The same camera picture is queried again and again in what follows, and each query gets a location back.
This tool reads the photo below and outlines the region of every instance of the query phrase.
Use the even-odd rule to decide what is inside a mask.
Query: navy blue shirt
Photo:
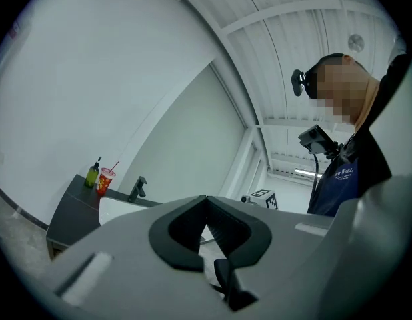
[[[360,198],[371,186],[390,178],[388,164],[369,127],[396,92],[410,61],[410,56],[400,55],[390,64],[364,124],[320,178],[308,213],[334,217],[342,202]]]

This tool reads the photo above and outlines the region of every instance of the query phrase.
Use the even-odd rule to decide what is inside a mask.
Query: floor
[[[36,279],[51,263],[46,231],[15,212],[1,197],[0,246],[10,264]]]

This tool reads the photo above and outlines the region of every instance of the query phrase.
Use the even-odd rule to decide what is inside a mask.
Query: plastic cup
[[[115,177],[115,173],[108,168],[101,168],[101,174],[97,185],[97,193],[104,195],[110,185],[111,181]]]

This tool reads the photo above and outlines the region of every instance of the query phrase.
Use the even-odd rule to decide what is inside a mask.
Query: green soap bottle
[[[85,186],[88,186],[90,188],[94,186],[99,173],[99,160],[101,160],[101,157],[99,157],[98,161],[93,166],[91,166],[91,168],[89,168],[85,179]]]

